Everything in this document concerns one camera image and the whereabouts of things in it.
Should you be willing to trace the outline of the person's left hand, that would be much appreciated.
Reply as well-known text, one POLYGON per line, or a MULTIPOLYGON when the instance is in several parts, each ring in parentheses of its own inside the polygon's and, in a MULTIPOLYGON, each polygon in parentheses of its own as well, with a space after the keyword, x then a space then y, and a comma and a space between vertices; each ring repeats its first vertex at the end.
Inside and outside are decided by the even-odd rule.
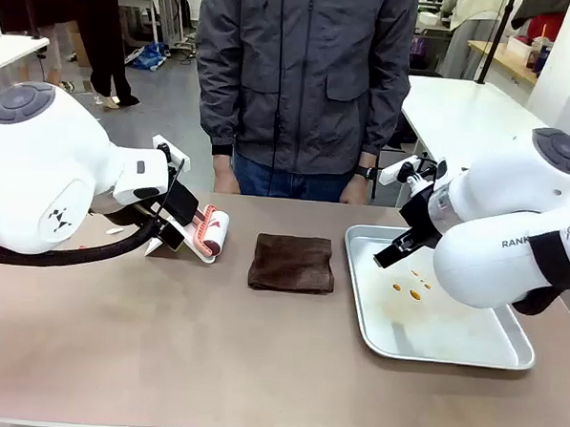
POLYGON ((340 203, 366 205, 368 203, 368 181, 355 174, 346 185, 339 199, 340 203))

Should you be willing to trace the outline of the person's right hand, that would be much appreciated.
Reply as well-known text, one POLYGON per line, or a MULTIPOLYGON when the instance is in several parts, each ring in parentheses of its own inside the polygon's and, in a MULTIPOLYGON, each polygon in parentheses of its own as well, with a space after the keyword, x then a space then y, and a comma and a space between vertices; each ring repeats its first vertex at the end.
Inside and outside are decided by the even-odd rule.
POLYGON ((229 155, 216 155, 213 157, 214 168, 214 191, 238 195, 241 189, 232 167, 232 159, 229 155))

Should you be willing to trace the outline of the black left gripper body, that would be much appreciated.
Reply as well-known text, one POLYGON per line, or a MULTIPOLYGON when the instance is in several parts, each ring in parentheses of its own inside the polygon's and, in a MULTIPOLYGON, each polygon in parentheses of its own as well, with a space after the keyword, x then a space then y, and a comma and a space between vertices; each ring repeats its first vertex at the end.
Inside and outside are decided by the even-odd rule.
POLYGON ((140 228, 151 223, 154 224, 157 231, 161 231, 166 225, 166 222, 160 217, 164 201, 164 198, 150 198, 132 204, 133 224, 140 228))

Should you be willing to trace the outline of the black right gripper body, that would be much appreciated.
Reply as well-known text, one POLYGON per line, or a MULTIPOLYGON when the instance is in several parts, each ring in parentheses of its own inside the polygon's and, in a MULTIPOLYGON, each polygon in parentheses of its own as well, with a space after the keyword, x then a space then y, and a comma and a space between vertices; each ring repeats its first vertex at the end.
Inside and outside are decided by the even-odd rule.
POLYGON ((406 201, 399 213, 409 226, 403 235, 406 240, 438 242, 441 233, 434 226, 430 216, 429 199, 433 187, 428 185, 406 201))

